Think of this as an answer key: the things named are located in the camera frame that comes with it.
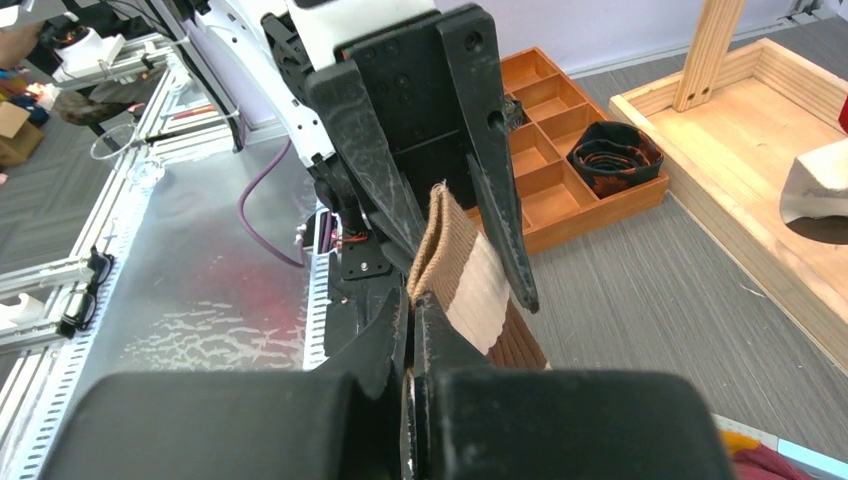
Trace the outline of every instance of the gray table surface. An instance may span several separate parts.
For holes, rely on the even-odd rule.
[[[837,53],[848,24],[772,37],[848,77],[846,56]],[[666,59],[580,83],[606,104],[680,66],[682,58]],[[235,211],[241,189],[279,143],[169,167],[78,393],[116,371],[298,367],[306,272],[256,246]],[[248,215],[293,252],[291,231],[314,204],[310,192],[289,154]],[[848,379],[673,199],[532,263],[542,311],[527,321],[555,367],[675,372],[716,413],[848,459]]]

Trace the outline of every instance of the metal sheet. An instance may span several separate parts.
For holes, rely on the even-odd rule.
[[[124,370],[301,368],[309,272],[254,243],[236,211],[241,191],[283,142],[168,165],[77,395]],[[294,229],[314,210],[311,181],[292,150],[250,197],[247,216],[294,255]]]

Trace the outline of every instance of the wooden organizer box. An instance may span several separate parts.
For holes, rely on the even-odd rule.
[[[504,91],[521,101],[527,123],[509,134],[509,149],[524,241],[535,254],[659,205],[668,189],[664,173],[648,183],[598,199],[565,156],[605,113],[539,49],[501,62]],[[477,209],[469,212],[482,226]]]
[[[707,0],[683,72],[610,111],[660,145],[672,193],[848,373],[848,247],[792,232],[779,211],[795,157],[846,138],[848,82],[769,40],[727,53],[743,5]]]

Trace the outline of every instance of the yellow fabric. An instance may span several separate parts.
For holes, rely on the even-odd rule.
[[[760,442],[757,440],[736,432],[722,431],[721,439],[724,441],[724,447],[731,457],[740,450],[753,450],[760,446]]]

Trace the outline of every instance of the brown cloth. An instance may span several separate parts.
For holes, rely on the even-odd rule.
[[[451,325],[495,365],[550,368],[509,296],[495,249],[443,184],[430,192],[430,218],[407,286],[433,292]]]

